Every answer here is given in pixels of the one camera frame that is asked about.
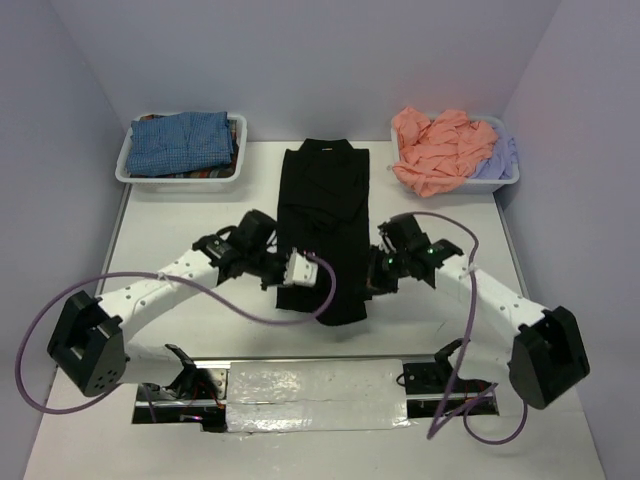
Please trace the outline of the black long sleeve shirt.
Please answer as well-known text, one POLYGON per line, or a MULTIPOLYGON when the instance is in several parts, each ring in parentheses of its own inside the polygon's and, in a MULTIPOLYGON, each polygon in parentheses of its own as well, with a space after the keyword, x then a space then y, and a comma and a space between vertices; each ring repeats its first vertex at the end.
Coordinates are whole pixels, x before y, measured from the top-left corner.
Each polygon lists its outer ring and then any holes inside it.
POLYGON ((330 306, 317 317, 325 326, 367 318, 369 186, 369 151, 345 139, 307 139, 298 149, 285 151, 277 251, 310 252, 332 267, 336 291, 330 306))

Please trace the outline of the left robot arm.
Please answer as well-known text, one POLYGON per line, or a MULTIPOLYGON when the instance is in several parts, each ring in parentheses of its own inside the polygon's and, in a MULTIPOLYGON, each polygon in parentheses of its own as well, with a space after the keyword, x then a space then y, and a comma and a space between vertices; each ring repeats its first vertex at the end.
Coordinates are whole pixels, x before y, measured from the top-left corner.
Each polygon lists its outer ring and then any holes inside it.
POLYGON ((251 210, 239 225, 195 241, 157 272, 138 272, 134 283, 98 297, 79 288, 66 297, 47 351, 87 398, 120 384, 150 384, 173 398, 188 396, 204 375, 172 343, 144 346, 135 337, 145 327, 197 294, 212 294, 243 275, 261 287, 291 286, 306 259, 295 249, 277 252, 270 239, 276 222, 251 210))

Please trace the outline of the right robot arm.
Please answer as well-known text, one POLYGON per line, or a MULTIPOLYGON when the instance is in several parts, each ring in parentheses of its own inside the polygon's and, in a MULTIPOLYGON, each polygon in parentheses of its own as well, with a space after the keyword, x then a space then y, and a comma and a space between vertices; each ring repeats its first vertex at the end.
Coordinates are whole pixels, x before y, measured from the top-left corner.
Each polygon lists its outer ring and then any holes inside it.
POLYGON ((469 306, 499 335, 497 361, 515 393, 534 409, 545 409, 590 374, 571 311, 516 293, 477 267, 473 252, 446 239, 431 241, 416 217, 404 213, 379 225, 382 244, 369 254, 372 294, 395 293, 401 279, 412 278, 469 306))

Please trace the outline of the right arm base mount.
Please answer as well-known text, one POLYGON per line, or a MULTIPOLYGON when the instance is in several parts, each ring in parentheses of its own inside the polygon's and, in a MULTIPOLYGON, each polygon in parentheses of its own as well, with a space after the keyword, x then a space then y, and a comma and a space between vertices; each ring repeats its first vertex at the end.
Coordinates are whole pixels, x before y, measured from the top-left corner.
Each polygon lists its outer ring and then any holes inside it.
MULTIPOLYGON (((429 361, 403 364, 403 371, 396 377, 396 383, 404 389, 406 394, 409 419, 434 416, 453 372, 450 357, 460 349, 461 344, 461 339, 454 340, 437 351, 429 361)), ((456 408, 470 403, 489 386, 490 384, 484 380, 464 380, 457 377, 444 414, 449 415, 456 408)))

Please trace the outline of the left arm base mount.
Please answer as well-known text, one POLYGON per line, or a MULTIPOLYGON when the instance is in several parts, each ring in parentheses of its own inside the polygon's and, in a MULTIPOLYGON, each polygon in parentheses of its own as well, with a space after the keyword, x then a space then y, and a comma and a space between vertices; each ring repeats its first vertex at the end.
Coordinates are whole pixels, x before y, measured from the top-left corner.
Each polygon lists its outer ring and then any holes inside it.
POLYGON ((226 403, 230 366, 196 362, 181 348, 166 344, 179 371, 165 385, 140 384, 132 423, 134 425, 197 424, 209 433, 227 431, 226 403))

